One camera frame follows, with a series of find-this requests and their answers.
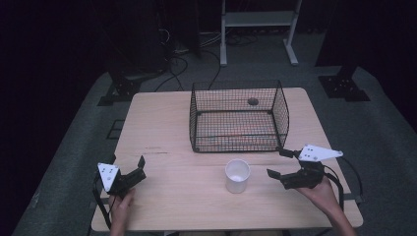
black cable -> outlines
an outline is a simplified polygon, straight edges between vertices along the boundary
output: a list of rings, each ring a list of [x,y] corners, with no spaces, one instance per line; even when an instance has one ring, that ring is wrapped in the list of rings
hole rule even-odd
[[[341,157],[342,160],[344,160],[349,166],[350,168],[353,170],[353,172],[356,175],[356,179],[358,180],[358,184],[359,184],[359,197],[361,198],[360,201],[356,202],[356,205],[359,206],[361,204],[361,202],[363,202],[363,195],[364,195],[364,191],[363,191],[363,186],[362,186],[362,179],[361,176],[359,175],[359,172],[356,170],[356,168],[352,165],[352,163],[350,163],[346,158],[344,158],[343,156]]]
[[[338,181],[338,179],[333,176],[330,173],[325,173],[325,175],[329,178],[329,180],[333,181],[334,184],[336,184],[337,189],[338,189],[338,193],[339,193],[339,205],[341,210],[344,210],[344,193],[343,193],[343,186],[341,186],[340,181]]]
[[[339,178],[338,178],[338,176],[337,176],[337,174],[336,174],[336,172],[334,172],[334,170],[333,169],[331,169],[330,167],[328,167],[328,166],[326,166],[326,165],[323,165],[325,168],[327,168],[327,169],[329,169],[331,172],[333,172],[333,174],[334,174],[334,176],[337,178],[337,181],[340,181],[339,180]]]
[[[98,207],[101,210],[101,213],[104,217],[105,223],[107,224],[107,227],[111,228],[111,221],[110,217],[108,216],[108,212],[106,208],[104,207],[103,201],[101,200],[100,194],[98,193],[97,189],[97,181],[100,179],[99,173],[96,173],[94,177],[94,181],[92,183],[92,194],[94,195],[95,201],[97,202]]]
[[[220,70],[221,70],[221,66],[220,66],[220,58],[218,58],[218,56],[216,55],[216,54],[214,54],[214,53],[212,53],[212,52],[210,52],[210,51],[206,51],[206,50],[201,50],[202,52],[205,52],[205,53],[208,53],[208,54],[211,54],[212,56],[214,56],[215,57],[215,59],[217,60],[217,65],[218,65],[218,69],[217,69],[217,72],[215,73],[215,76],[214,76],[214,78],[211,80],[211,82],[210,82],[210,84],[209,84],[209,86],[208,86],[208,90],[210,90],[211,89],[211,86],[212,86],[212,84],[215,82],[215,79],[217,79],[217,77],[218,77],[218,74],[220,74]]]
[[[170,68],[170,72],[171,72],[171,74],[173,75],[172,77],[169,77],[168,79],[166,79],[165,81],[163,81],[161,84],[159,84],[159,86],[154,90],[154,91],[158,91],[165,83],[167,83],[168,81],[170,81],[170,80],[172,80],[172,79],[174,79],[174,78],[176,78],[177,79],[177,81],[178,81],[178,83],[180,84],[180,87],[182,87],[182,85],[181,85],[181,82],[179,81],[179,79],[178,79],[178,76],[179,75],[181,75],[182,73],[184,73],[186,70],[187,70],[187,68],[188,68],[188,62],[187,62],[187,60],[185,60],[185,59],[183,59],[183,58],[180,58],[180,57],[172,57],[171,58],[171,60],[172,59],[181,59],[183,62],[185,62],[185,67],[184,67],[184,69],[182,69],[181,71],[180,71],[180,73],[178,73],[178,74],[174,74],[173,72],[172,72],[172,70],[171,70],[171,66],[169,67]]]

human hand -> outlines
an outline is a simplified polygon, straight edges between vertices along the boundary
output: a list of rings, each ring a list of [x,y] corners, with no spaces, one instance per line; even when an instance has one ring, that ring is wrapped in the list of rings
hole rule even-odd
[[[129,190],[128,194],[122,200],[119,196],[110,196],[111,204],[111,229],[110,236],[124,235],[126,224],[129,218],[130,205],[135,196],[135,189]]]
[[[296,190],[307,197],[307,199],[325,214],[329,214],[336,207],[340,208],[330,180],[326,176],[324,176],[322,182],[313,189],[298,188]]]
[[[320,209],[330,221],[337,235],[355,236],[356,232],[340,208],[333,188],[331,187],[328,177],[323,177],[322,183],[313,189],[299,188],[296,189],[302,195],[306,196],[318,209]]]

metal wire cage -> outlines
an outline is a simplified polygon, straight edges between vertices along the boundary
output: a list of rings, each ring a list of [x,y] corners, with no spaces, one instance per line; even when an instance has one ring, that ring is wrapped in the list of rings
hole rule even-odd
[[[289,129],[280,81],[194,83],[190,141],[195,152],[276,151]]]

cable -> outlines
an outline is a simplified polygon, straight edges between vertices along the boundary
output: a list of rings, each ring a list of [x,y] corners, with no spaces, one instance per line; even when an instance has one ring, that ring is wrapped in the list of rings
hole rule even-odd
[[[95,174],[94,177],[94,181],[92,183],[92,194],[94,195],[95,201],[97,202],[98,207],[101,210],[101,213],[104,217],[105,223],[107,224],[107,227],[110,229],[111,228],[111,221],[110,221],[110,217],[109,217],[109,212],[107,212],[106,208],[104,207],[103,201],[101,200],[101,197],[98,193],[98,189],[97,189],[97,182],[100,179],[100,175],[97,172]]]
[[[337,176],[337,174],[336,174],[336,172],[334,172],[334,170],[333,169],[331,169],[330,167],[328,167],[328,166],[326,166],[326,165],[323,165],[325,168],[327,168],[327,169],[329,169],[331,172],[333,172],[333,174],[334,174],[334,176],[337,178],[337,181],[340,181],[339,180],[339,178],[338,178],[338,176]]]
[[[359,198],[360,199],[359,200],[356,200],[356,205],[359,206],[362,202],[364,202],[364,199],[363,199],[364,191],[363,191],[361,176],[359,175],[359,172],[356,170],[356,168],[352,165],[352,163],[350,163],[343,156],[341,157],[341,159],[344,160],[350,166],[350,168],[355,173],[356,179],[358,180],[358,184],[359,184]]]
[[[170,80],[172,80],[172,79],[176,79],[177,80],[177,82],[178,82],[178,84],[180,85],[180,88],[182,89],[182,90],[184,90],[183,88],[182,88],[182,85],[181,85],[181,82],[179,81],[179,79],[178,79],[178,76],[179,75],[181,75],[182,73],[184,73],[186,70],[187,70],[187,68],[188,68],[188,62],[187,62],[187,60],[185,60],[185,59],[183,59],[183,58],[180,58],[180,57],[172,57],[170,60],[172,60],[172,59],[180,59],[180,60],[182,60],[184,63],[185,63],[185,67],[184,67],[184,69],[182,69],[181,71],[180,71],[180,73],[178,73],[178,74],[174,74],[173,72],[172,72],[172,68],[171,68],[171,66],[169,67],[169,71],[170,71],[170,73],[173,75],[172,77],[170,77],[170,78],[168,78],[168,79],[166,79],[165,81],[163,81],[154,91],[158,91],[165,83],[167,83],[168,81],[170,81]]]
[[[211,82],[210,82],[210,84],[209,84],[209,86],[208,86],[208,90],[210,90],[210,89],[211,89],[212,84],[213,84],[213,83],[214,83],[214,81],[215,81],[215,79],[217,79],[218,74],[220,74],[220,70],[221,70],[221,66],[220,66],[220,59],[218,58],[218,56],[217,56],[217,55],[215,55],[214,53],[212,53],[212,52],[210,52],[210,51],[202,50],[202,52],[205,52],[205,53],[211,54],[211,55],[212,55],[212,56],[214,56],[214,57],[215,57],[215,59],[218,61],[218,63],[217,63],[217,65],[218,65],[217,72],[215,73],[214,78],[211,80]]]

table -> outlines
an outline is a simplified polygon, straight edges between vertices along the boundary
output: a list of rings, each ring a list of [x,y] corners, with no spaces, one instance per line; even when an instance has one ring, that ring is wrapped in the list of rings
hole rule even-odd
[[[302,88],[285,88],[290,128],[287,149],[305,143],[330,148],[316,112]],[[115,150],[122,174],[137,168],[141,155],[147,179],[136,186],[128,230],[233,230],[330,227],[326,216],[295,190],[285,190],[267,175],[267,168],[293,173],[294,158],[278,152],[195,153],[189,138],[189,91],[138,93],[132,100]],[[242,194],[225,188],[224,167],[233,158],[251,165],[248,187]],[[350,193],[335,159],[323,161]],[[363,223],[354,201],[345,202],[354,227]],[[108,231],[99,209],[91,222],[95,231]]]

